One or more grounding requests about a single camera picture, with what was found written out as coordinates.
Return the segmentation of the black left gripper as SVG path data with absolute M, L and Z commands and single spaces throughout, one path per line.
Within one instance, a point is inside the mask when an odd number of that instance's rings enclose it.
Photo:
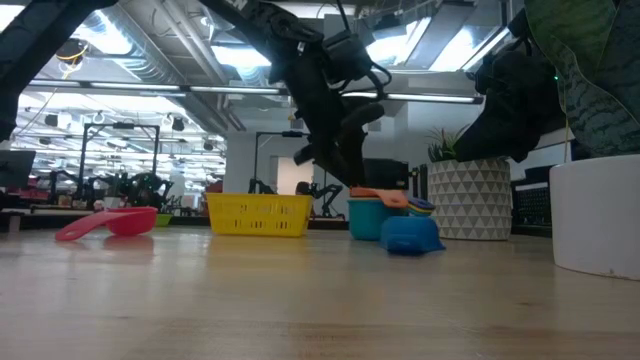
M 362 126 L 381 117 L 384 110 L 373 100 L 342 97 L 341 91 L 351 80 L 336 84 L 327 81 L 323 49 L 327 38 L 322 33 L 291 19 L 279 20 L 274 32 L 280 47 L 274 52 L 273 77 L 285 83 L 297 106 L 297 116 L 310 132 L 309 144 L 296 153 L 295 162 L 314 159 L 344 185 L 364 185 L 362 146 L 367 133 Z M 383 85 L 372 68 L 365 77 L 381 95 Z

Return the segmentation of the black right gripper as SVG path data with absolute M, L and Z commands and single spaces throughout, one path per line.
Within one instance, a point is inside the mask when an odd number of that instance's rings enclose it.
M 539 138 L 564 126 L 555 70 L 522 52 L 484 57 L 475 73 L 482 112 L 453 145 L 459 162 L 507 157 L 524 161 Z

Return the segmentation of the teal measuring cup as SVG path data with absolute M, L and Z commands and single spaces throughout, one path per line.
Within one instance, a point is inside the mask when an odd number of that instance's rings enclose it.
M 387 207 L 379 199 L 351 199 L 349 207 L 349 231 L 355 240 L 378 241 L 382 224 L 393 216 L 403 216 L 404 208 Z

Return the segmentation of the blue measuring cup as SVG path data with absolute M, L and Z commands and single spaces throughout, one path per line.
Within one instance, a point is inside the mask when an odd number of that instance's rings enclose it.
M 390 254 L 419 256 L 446 249 L 430 217 L 394 216 L 381 227 L 380 246 Z

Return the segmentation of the yellow plastic basket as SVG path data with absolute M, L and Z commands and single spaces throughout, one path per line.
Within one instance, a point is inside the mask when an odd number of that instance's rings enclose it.
M 311 216 L 311 196 L 207 193 L 212 231 L 218 235 L 301 237 Z

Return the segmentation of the red measuring cup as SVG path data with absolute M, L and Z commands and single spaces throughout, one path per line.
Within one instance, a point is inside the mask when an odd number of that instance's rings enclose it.
M 55 240 L 75 241 L 101 226 L 118 236 L 141 235 L 155 226 L 157 212 L 155 207 L 107 209 L 65 226 L 55 234 Z

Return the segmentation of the black cabinet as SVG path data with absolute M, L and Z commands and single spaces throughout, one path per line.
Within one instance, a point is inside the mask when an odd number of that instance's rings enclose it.
M 365 158 L 365 186 L 383 190 L 409 189 L 409 164 L 394 159 Z

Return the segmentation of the triangle-patterned succulent planter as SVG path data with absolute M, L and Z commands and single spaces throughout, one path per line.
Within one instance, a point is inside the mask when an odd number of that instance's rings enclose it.
M 504 158 L 455 159 L 454 133 L 431 130 L 428 138 L 427 200 L 440 236 L 465 241 L 506 241 L 512 226 L 510 164 Z

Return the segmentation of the black perforated box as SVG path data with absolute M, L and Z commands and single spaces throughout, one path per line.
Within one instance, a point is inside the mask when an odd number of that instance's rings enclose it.
M 511 181 L 511 233 L 535 237 L 552 237 L 550 169 L 552 165 L 525 170 L 525 177 Z

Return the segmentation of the snake plant in white pot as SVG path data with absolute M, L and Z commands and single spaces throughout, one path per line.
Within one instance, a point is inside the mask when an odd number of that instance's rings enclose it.
M 640 0 L 524 0 L 590 156 L 550 171 L 557 266 L 640 281 Z

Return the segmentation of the distant black robot arms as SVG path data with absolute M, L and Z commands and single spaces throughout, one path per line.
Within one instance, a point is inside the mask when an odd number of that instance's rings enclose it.
M 103 207 L 119 207 L 123 201 L 126 207 L 151 206 L 161 209 L 167 203 L 169 191 L 174 185 L 152 172 L 139 173 L 133 177 L 124 172 L 82 180 L 65 170 L 51 171 L 45 177 L 49 182 L 48 201 L 51 204 L 59 202 L 57 183 L 60 177 L 70 180 L 76 186 L 76 191 L 71 195 L 71 203 L 87 210 L 98 210 L 98 201 L 102 202 Z

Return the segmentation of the long ceiling light bar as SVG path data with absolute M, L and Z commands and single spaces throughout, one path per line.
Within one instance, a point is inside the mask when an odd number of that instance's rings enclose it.
M 157 94 L 166 96 L 168 94 L 186 93 L 210 93 L 225 95 L 267 95 L 267 96 L 290 96 L 286 88 L 267 87 L 243 87 L 243 86 L 198 86 L 198 85 L 165 85 L 147 83 L 119 83 L 119 82 L 94 82 L 94 81 L 73 81 L 73 80 L 48 80 L 35 79 L 28 85 L 28 88 L 59 88 L 64 90 L 91 89 L 100 91 L 132 91 L 140 94 Z M 464 105 L 480 105 L 484 102 L 483 96 L 463 96 L 431 93 L 386 93 L 378 95 L 372 91 L 354 91 L 344 93 L 345 97 L 363 97 L 377 100 L 404 101 L 404 102 L 424 102 L 424 103 L 449 103 Z

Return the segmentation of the dark desk monitor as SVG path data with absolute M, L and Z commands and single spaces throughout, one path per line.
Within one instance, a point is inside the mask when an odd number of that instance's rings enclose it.
M 0 150 L 0 187 L 25 187 L 35 156 L 35 151 Z

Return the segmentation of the black station frame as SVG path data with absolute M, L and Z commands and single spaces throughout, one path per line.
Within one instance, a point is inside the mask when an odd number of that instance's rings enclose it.
M 139 125 L 139 124 L 127 123 L 127 122 L 116 122 L 112 124 L 85 123 L 83 134 L 82 134 L 82 146 L 80 151 L 80 164 L 79 164 L 79 172 L 78 172 L 77 191 L 76 191 L 76 196 L 78 198 L 82 198 L 84 195 L 84 168 L 85 168 L 88 142 L 91 141 L 100 131 L 102 131 L 105 128 L 113 128 L 117 130 L 142 129 L 144 132 L 146 132 L 148 129 L 154 130 L 155 135 L 152 137 L 152 140 L 154 143 L 154 152 L 153 152 L 153 158 L 152 158 L 152 173 L 154 175 L 157 174 L 157 160 L 158 160 L 159 146 L 160 146 L 160 126 L 159 125 Z
M 297 165 L 292 149 L 285 153 L 284 148 L 300 144 L 305 136 L 300 131 L 256 133 L 250 193 L 294 195 L 299 182 L 312 182 L 314 166 L 310 162 Z

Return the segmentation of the black table frame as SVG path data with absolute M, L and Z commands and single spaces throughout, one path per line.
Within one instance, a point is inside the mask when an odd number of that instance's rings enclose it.
M 0 213 L 0 233 L 10 231 L 11 219 L 19 220 L 19 230 L 61 229 L 82 218 L 77 214 L 22 214 Z M 169 226 L 209 227 L 208 217 L 172 216 Z M 348 230 L 349 222 L 341 220 L 312 219 L 308 222 L 309 230 Z

